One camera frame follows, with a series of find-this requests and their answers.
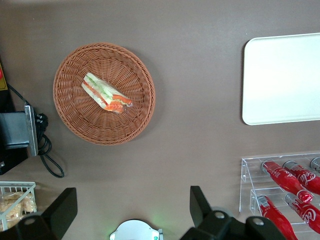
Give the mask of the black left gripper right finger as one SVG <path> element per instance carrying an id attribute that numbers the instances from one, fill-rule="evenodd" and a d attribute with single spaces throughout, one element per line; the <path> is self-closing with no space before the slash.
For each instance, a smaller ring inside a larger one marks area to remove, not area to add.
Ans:
<path id="1" fill-rule="evenodd" d="M 182 240 L 230 240 L 232 217 L 224 208 L 211 207 L 200 186 L 191 186 L 189 211 L 194 226 Z"/>

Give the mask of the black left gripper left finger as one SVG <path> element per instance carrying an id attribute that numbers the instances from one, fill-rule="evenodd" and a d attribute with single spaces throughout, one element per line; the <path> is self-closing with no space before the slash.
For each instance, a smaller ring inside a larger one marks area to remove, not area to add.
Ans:
<path id="1" fill-rule="evenodd" d="M 77 216 L 77 190 L 66 188 L 41 214 L 24 217 L 15 227 L 19 240 L 61 240 Z"/>

